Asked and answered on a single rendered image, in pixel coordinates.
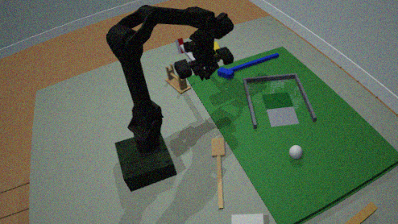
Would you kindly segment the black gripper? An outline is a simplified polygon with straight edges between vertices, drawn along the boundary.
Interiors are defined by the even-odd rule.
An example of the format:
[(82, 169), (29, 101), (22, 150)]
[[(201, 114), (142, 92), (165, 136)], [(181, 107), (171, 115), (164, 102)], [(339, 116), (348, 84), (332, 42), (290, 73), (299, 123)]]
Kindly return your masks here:
[[(195, 60), (188, 63), (186, 59), (184, 59), (174, 63), (174, 69), (180, 79), (190, 77), (193, 74), (193, 70), (194, 74), (196, 76), (199, 75), (203, 81), (204, 71), (202, 67), (205, 67), (207, 73), (211, 75), (215, 70), (220, 68), (218, 62), (220, 62), (221, 59), (224, 65), (232, 64), (234, 61), (232, 53), (226, 47), (218, 48), (216, 51), (213, 48), (211, 51), (201, 52), (196, 49), (195, 44), (193, 46), (195, 48)], [(215, 55), (216, 53), (217, 55)]]

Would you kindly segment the red putter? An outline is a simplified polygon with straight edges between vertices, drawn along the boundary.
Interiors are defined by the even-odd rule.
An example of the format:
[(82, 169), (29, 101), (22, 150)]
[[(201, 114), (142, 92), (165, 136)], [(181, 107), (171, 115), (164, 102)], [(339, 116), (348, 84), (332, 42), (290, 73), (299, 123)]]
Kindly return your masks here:
[[(195, 60), (195, 58), (193, 57), (193, 55), (190, 52), (186, 52), (183, 48), (183, 40), (182, 38), (180, 39), (176, 39), (176, 46), (177, 46), (177, 51), (179, 54), (184, 53), (190, 61)], [(202, 67), (202, 70), (204, 71), (204, 78), (206, 80), (210, 79), (210, 75), (207, 73), (207, 71)]]

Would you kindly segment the grey ball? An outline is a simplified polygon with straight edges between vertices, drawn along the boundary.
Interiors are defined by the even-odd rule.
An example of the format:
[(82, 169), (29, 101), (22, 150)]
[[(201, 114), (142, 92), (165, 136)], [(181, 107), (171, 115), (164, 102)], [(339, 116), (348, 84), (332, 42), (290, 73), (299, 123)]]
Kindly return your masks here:
[(300, 159), (300, 157), (302, 156), (302, 148), (298, 145), (293, 145), (289, 148), (288, 151), (290, 157), (292, 157), (293, 159)]

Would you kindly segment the tan flat bar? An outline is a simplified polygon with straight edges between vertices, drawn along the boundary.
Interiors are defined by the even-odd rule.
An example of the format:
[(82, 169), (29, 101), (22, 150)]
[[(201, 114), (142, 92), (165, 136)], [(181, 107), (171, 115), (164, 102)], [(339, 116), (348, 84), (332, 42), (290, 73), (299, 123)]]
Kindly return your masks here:
[(378, 207), (372, 201), (364, 207), (364, 209), (360, 210), (354, 217), (352, 217), (349, 221), (345, 222), (344, 224), (361, 224), (362, 222), (366, 221), (369, 216), (371, 216)]

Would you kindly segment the yellow flat block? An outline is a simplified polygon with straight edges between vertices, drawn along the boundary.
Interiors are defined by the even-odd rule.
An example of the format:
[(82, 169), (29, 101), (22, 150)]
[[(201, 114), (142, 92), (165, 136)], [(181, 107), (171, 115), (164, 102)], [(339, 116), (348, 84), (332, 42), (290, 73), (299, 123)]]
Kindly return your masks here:
[(216, 51), (216, 49), (220, 48), (218, 45), (218, 42), (214, 42), (214, 50)]

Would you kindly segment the green flat mat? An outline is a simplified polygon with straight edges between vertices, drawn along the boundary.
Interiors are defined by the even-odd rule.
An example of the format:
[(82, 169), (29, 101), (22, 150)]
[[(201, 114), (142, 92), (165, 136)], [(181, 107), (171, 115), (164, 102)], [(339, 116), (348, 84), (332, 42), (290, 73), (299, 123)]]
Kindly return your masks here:
[[(284, 47), (220, 68), (233, 68), (275, 53), (278, 58), (238, 70), (231, 79), (220, 77), (218, 69), (208, 80), (202, 81), (195, 74), (187, 79), (276, 224), (285, 224), (389, 164), (398, 157), (398, 151)], [(301, 106), (294, 107), (298, 108), (295, 113), (299, 123), (270, 127), (263, 94), (271, 91), (267, 87), (272, 86), (264, 90), (263, 81), (249, 83), (248, 87), (253, 111), (257, 113), (254, 129), (243, 78), (289, 73), (299, 77), (317, 121), (311, 122), (303, 97), (292, 96), (297, 95), (299, 87), (295, 79), (290, 79), (294, 81), (283, 84), (291, 85), (274, 86), (283, 87), (275, 89), (288, 92), (290, 99), (300, 99), (291, 100), (293, 106)], [(258, 108), (265, 108), (265, 112), (258, 112)], [(258, 113), (265, 113), (263, 119), (259, 119)], [(293, 145), (302, 148), (300, 159), (290, 157), (288, 151)]]

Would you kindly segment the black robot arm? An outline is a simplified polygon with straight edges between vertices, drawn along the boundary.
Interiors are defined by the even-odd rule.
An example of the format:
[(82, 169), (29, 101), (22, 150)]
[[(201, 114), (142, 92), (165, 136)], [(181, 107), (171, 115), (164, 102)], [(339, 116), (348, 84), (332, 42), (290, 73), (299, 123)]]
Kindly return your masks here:
[[(140, 29), (131, 29), (140, 23), (143, 23)], [(189, 37), (192, 41), (183, 43), (184, 50), (192, 52), (194, 58), (194, 44), (201, 52), (211, 51), (214, 48), (214, 38), (221, 39), (234, 29), (234, 24), (224, 12), (215, 18), (213, 11), (197, 6), (181, 10), (149, 5), (141, 6), (109, 29), (106, 34), (107, 43), (121, 62), (134, 102), (133, 118), (128, 129), (134, 132), (142, 158), (161, 151), (159, 137), (164, 116), (160, 106), (151, 100), (140, 61), (143, 45), (150, 38), (157, 23), (198, 28)]]

